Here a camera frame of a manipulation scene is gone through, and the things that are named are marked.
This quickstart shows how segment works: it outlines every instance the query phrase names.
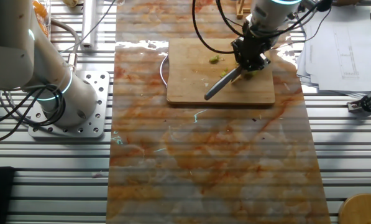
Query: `paper sheet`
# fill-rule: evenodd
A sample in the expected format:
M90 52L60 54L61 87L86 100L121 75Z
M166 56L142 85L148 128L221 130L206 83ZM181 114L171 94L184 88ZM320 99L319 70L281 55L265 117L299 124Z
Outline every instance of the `paper sheet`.
M317 13L306 25L307 39L325 15ZM370 11L334 7L306 43L305 56L306 73L320 90L371 91Z

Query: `wooden stool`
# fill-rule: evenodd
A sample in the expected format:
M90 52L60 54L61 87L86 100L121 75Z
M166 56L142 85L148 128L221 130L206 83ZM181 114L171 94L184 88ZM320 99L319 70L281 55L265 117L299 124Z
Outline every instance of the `wooden stool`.
M243 13L250 13L250 8L243 8L245 0L236 1L236 17L238 19L243 19Z
M339 224L371 224L371 194L348 198L340 207Z

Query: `knife blade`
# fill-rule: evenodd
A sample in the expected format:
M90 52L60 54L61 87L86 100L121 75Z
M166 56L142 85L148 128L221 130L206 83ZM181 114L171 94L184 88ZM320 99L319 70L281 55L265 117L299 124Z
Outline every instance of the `knife blade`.
M211 89L204 95L205 100L210 100L216 93L218 93L229 81L234 81L242 73L242 67L238 66L237 68L230 71L227 75L222 77L216 84L211 87Z

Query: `table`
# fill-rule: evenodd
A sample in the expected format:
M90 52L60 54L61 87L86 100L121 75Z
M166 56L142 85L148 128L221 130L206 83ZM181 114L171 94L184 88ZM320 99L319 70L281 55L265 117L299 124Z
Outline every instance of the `table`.
M371 5L365 1L362 5ZM80 7L67 8L61 0L52 1L52 17L66 22L81 33ZM79 53L78 70L114 70L116 8L99 27L98 51ZM292 32L293 40L302 40L300 30ZM71 35L54 28L52 42L58 50L73 45ZM299 54L302 44L295 44ZM341 203L354 194L371 193L371 115L357 116L347 112L349 96L317 93L303 87L309 122L323 178L331 221L337 223ZM14 96L16 102L24 97ZM0 166L20 171L14 179L8 223L104 223L108 190L109 147L111 142L112 94L108 98L105 136L100 142L87 139L71 142L36 142L22 126L0 143ZM13 119L0 124L0 136L15 125ZM101 172L102 177L93 178Z

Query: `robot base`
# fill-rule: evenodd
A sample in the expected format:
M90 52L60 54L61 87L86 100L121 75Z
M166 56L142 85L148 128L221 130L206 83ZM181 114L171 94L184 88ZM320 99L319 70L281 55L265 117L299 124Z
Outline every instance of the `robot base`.
M41 128L29 127L28 133L33 138L100 138L104 134L106 105L108 100L109 74L99 71L77 71L76 75L90 83L97 93L97 107L84 123L72 127L58 127L54 124ZM29 112L31 120L45 121L42 107L36 103Z

